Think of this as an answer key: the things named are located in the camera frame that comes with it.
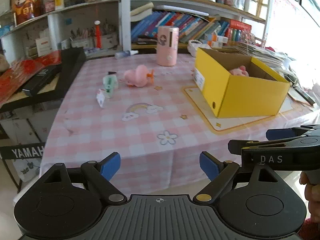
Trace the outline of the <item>person right hand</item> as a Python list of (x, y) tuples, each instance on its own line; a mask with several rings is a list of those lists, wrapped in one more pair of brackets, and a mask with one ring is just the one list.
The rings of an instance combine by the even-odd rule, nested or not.
[(308, 208), (311, 221), (319, 224), (320, 222), (320, 192), (319, 185), (312, 185), (305, 172), (301, 172), (299, 182), (305, 185), (305, 198), (309, 202)]

